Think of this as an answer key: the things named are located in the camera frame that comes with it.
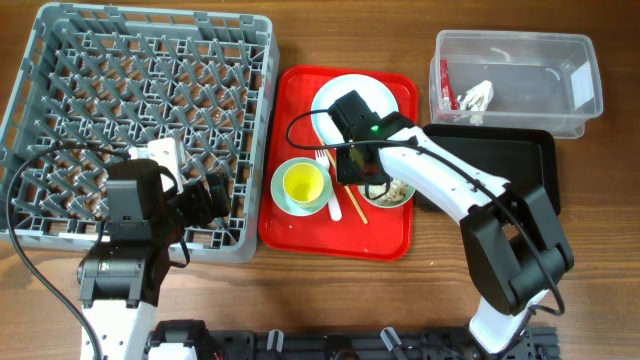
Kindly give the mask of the white plastic fork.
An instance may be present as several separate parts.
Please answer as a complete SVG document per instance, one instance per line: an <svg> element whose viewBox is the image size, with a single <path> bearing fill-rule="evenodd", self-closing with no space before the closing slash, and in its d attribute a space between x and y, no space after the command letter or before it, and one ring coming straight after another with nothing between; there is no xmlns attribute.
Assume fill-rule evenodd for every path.
<svg viewBox="0 0 640 360"><path fill-rule="evenodd" d="M327 171L330 171L330 161L324 150L315 151L315 160ZM342 211L334 190L331 190L327 205L331 220L334 222L340 221L342 219Z"/></svg>

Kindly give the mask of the rice and peanut leftovers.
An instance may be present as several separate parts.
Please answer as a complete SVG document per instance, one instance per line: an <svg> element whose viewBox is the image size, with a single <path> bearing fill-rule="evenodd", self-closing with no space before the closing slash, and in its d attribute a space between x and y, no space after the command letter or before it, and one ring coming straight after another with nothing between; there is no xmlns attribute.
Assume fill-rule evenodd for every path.
<svg viewBox="0 0 640 360"><path fill-rule="evenodd" d="M393 179L389 184L368 185L369 198L381 206L393 206L401 202L408 192L408 185L403 181Z"/></svg>

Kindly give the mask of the light blue food bowl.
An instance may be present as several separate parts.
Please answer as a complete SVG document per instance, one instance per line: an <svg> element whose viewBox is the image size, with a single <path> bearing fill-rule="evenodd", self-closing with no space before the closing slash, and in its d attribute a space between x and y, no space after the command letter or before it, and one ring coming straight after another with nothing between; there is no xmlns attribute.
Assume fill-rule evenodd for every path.
<svg viewBox="0 0 640 360"><path fill-rule="evenodd" d="M379 208L396 208L407 203L415 189L398 179L381 185L359 185L358 191L364 199Z"/></svg>

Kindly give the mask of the yellow plastic cup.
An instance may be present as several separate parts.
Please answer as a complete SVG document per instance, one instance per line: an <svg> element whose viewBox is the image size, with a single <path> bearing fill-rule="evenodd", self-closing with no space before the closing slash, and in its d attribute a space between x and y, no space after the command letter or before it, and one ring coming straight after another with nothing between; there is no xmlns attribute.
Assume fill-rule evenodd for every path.
<svg viewBox="0 0 640 360"><path fill-rule="evenodd" d="M295 204L303 208L310 207L318 201L324 189L324 177L314 164L296 163L285 172L283 188Z"/></svg>

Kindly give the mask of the light green bowl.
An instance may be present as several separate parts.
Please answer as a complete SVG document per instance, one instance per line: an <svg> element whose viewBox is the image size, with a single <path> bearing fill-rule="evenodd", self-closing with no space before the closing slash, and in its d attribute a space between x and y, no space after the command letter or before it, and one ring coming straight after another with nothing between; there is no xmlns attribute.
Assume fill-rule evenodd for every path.
<svg viewBox="0 0 640 360"><path fill-rule="evenodd" d="M324 189L318 201L310 207L300 207L295 204L286 194L283 188L283 177L287 169L296 163L309 162L319 168L324 177ZM318 162L306 157L292 158L281 164L271 180L271 195L276 205L285 213L293 216L309 216L321 210L328 202L331 195L332 181L330 173Z"/></svg>

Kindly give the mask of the red snack wrapper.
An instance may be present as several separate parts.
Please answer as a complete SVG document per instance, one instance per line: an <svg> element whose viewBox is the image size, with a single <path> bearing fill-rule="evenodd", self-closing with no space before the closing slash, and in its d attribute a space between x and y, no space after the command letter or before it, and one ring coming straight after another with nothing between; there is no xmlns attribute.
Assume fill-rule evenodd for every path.
<svg viewBox="0 0 640 360"><path fill-rule="evenodd" d="M455 93L450 83L450 77L448 73L448 62L445 59L440 60L440 77L441 84L440 89L442 93L443 108L446 110L458 110L459 103L456 99Z"/></svg>

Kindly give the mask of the white napkin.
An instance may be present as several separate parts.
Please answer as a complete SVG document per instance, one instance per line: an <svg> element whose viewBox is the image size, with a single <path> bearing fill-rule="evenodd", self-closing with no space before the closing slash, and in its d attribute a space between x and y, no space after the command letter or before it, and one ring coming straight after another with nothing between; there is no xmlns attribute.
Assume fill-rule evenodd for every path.
<svg viewBox="0 0 640 360"><path fill-rule="evenodd" d="M459 109L472 112L470 124L480 126L483 124L483 113L487 110L493 96L492 82L484 80L457 98Z"/></svg>

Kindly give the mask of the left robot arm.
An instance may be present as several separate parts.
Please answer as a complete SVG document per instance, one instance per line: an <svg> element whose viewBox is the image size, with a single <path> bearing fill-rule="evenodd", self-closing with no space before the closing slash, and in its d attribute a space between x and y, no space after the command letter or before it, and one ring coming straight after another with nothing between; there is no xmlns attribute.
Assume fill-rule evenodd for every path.
<svg viewBox="0 0 640 360"><path fill-rule="evenodd" d="M162 179L170 171L150 159L108 169L109 238L91 247L78 267L79 299L90 327L82 336L84 359L222 359L201 320L157 322L161 284L184 247L184 231L230 213L229 180L211 173L184 186Z"/></svg>

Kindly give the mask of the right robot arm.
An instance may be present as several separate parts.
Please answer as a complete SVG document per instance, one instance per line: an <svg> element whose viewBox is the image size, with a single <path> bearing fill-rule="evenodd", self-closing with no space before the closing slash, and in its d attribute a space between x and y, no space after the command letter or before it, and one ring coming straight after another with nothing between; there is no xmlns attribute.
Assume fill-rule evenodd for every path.
<svg viewBox="0 0 640 360"><path fill-rule="evenodd" d="M469 331L486 353L504 354L574 266L546 190L469 165L399 112L379 116L356 91L335 100L328 116L338 131L327 143L337 153L339 182L400 180L460 226L470 277L481 295Z"/></svg>

